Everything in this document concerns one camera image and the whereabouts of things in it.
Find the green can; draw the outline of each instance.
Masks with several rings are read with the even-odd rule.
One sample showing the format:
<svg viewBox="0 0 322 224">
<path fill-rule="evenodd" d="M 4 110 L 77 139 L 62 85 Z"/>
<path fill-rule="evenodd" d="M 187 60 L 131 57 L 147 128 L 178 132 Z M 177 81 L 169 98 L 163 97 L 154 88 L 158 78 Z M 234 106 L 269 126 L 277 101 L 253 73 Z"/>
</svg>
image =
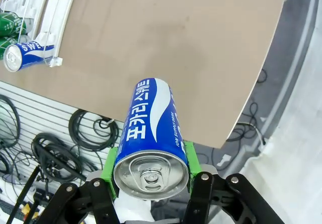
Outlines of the green can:
<svg viewBox="0 0 322 224">
<path fill-rule="evenodd" d="M 20 28 L 22 28 L 21 34 L 28 34 L 32 30 L 34 20 L 25 19 L 22 21 L 15 13 L 1 13 L 0 14 L 0 36 L 13 36 L 20 33 Z"/>
<path fill-rule="evenodd" d="M 20 43 L 26 43 L 30 40 L 27 35 L 20 36 Z M 4 59 L 4 53 L 9 45 L 18 43 L 18 37 L 5 36 L 0 37 L 0 60 Z"/>
</svg>

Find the can pull tab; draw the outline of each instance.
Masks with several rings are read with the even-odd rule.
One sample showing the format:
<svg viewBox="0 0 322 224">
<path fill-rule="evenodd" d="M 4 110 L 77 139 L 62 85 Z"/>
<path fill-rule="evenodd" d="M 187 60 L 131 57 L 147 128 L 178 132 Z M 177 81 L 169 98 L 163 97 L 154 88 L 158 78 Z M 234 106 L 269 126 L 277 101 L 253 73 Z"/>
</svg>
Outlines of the can pull tab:
<svg viewBox="0 0 322 224">
<path fill-rule="evenodd" d="M 141 174 L 141 184 L 148 192 L 159 191 L 164 187 L 162 174 L 157 170 L 144 171 Z"/>
</svg>

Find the white slatted panel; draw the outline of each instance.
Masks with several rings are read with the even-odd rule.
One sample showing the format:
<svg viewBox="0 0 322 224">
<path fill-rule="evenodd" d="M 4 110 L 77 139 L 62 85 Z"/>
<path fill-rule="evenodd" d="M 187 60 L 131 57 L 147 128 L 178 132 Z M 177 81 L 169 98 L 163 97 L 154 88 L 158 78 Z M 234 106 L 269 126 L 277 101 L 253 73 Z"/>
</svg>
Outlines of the white slatted panel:
<svg viewBox="0 0 322 224">
<path fill-rule="evenodd" d="M 35 95 L 1 81 L 0 95 L 8 97 L 17 109 L 21 121 L 21 134 L 18 143 L 21 145 L 23 150 L 31 153 L 31 141 L 37 134 L 42 132 L 54 134 L 69 147 L 75 145 L 69 136 L 68 122 L 71 115 L 77 110 L 77 108 Z M 4 104 L 3 102 L 0 102 L 0 104 L 13 115 L 12 110 L 7 104 Z M 4 122 L 0 121 L 0 138 L 10 137 L 10 130 L 8 130 L 7 126 L 9 126 L 11 130 L 15 129 L 14 122 L 10 118 L 9 113 L 0 108 L 0 118 L 4 120 Z M 100 116 L 87 113 L 84 119 L 81 121 L 80 130 L 86 135 L 86 137 L 93 141 L 104 141 L 106 138 L 98 136 L 93 131 L 93 123 L 97 119 L 100 119 Z M 119 144 L 123 123 L 119 121 L 116 121 L 116 123 L 120 129 L 119 137 L 116 141 L 116 143 Z M 101 134 L 106 134 L 110 131 L 109 129 L 101 130 L 99 127 L 96 129 Z M 8 157 L 4 150 L 0 151 L 6 157 Z M 103 164 L 105 163 L 108 151 L 109 148 L 106 148 L 98 153 L 98 155 L 102 158 Z M 81 155 L 93 162 L 99 169 L 101 168 L 100 160 L 96 153 L 81 150 Z M 37 163 L 33 160 L 30 160 L 30 166 L 26 166 L 23 164 L 23 162 L 17 163 L 20 174 L 26 177 L 31 175 L 36 165 Z M 51 191 L 55 191 L 59 185 L 60 183 L 51 182 L 49 183 L 49 188 Z"/>
</svg>

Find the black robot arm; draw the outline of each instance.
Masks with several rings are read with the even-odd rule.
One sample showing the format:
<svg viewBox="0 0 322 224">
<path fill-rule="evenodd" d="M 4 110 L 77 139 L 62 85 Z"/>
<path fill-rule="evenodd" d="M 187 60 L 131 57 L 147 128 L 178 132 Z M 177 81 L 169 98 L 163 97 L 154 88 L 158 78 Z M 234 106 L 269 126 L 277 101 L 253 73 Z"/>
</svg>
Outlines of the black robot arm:
<svg viewBox="0 0 322 224">
<path fill-rule="evenodd" d="M 210 205 L 220 206 L 237 224 L 284 223 L 243 175 L 222 179 L 201 172 L 194 180 L 184 219 L 177 224 L 206 224 Z M 80 187 L 62 184 L 37 224 L 77 224 L 89 212 L 94 214 L 97 224 L 120 224 L 110 186 L 103 179 L 95 178 Z"/>
</svg>

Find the can rim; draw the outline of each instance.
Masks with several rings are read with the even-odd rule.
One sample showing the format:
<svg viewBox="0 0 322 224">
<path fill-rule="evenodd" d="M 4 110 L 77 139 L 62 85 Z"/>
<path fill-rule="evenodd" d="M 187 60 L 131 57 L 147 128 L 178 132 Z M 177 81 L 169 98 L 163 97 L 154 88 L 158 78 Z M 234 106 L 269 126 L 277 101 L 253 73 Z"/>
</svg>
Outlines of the can rim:
<svg viewBox="0 0 322 224">
<path fill-rule="evenodd" d="M 18 47 L 18 46 L 16 46 L 16 45 L 14 45 L 14 44 L 9 45 L 9 46 L 5 49 L 5 52 L 4 52 L 4 65 L 5 65 L 5 67 L 6 67 L 6 69 L 7 69 L 8 71 L 10 71 L 10 72 L 17 72 L 17 71 L 21 68 L 22 62 L 20 62 L 20 65 L 19 65 L 18 69 L 16 69 L 16 70 L 12 70 L 12 69 L 8 66 L 8 62 L 7 62 L 7 58 L 6 58 L 7 51 L 9 50 L 9 48 L 10 48 L 10 47 L 13 47 L 13 46 L 19 49 L 19 47 Z"/>
<path fill-rule="evenodd" d="M 161 198 L 151 198 L 153 197 L 153 195 L 151 195 L 151 197 L 148 197 L 148 198 L 143 198 L 143 197 L 139 197 L 137 195 L 133 195 L 133 193 L 140 193 L 138 191 L 135 191 L 135 190 L 132 190 L 130 189 L 129 187 L 127 187 L 124 182 L 121 180 L 121 178 L 119 178 L 117 175 L 115 175 L 116 171 L 118 170 L 118 167 L 126 160 L 132 158 L 133 156 L 137 156 L 139 154 L 163 154 L 163 155 L 166 155 L 166 156 L 170 156 L 172 158 L 174 158 L 175 160 L 177 160 L 183 167 L 184 167 L 184 170 L 185 170 L 185 177 L 183 178 L 183 182 L 182 182 L 182 186 L 181 188 L 179 188 L 178 190 L 179 191 L 176 191 L 170 195 L 167 195 L 167 196 L 164 196 L 164 197 L 161 197 Z M 170 197 L 173 197 L 177 194 L 179 194 L 181 191 L 184 190 L 184 188 L 187 186 L 188 184 L 188 181 L 189 181 L 189 169 L 188 169 L 188 166 L 186 165 L 186 163 L 180 159 L 178 156 L 170 153 L 170 152 L 166 152 L 166 151 L 156 151 L 156 150 L 142 150 L 142 151 L 138 151 L 138 152 L 135 152 L 135 153 L 132 153 L 128 156 L 125 156 L 124 158 L 120 159 L 119 162 L 115 165 L 114 167 L 114 170 L 113 170 L 113 176 L 114 176 L 114 181 L 115 181 L 115 184 L 117 185 L 117 187 L 119 189 L 121 189 L 122 191 L 124 191 L 125 193 L 127 193 L 128 195 L 130 196 L 133 196 L 135 198 L 138 198 L 138 199 L 143 199 L 143 200 L 163 200 L 163 199 L 167 199 L 167 198 L 170 198 Z"/>
</svg>

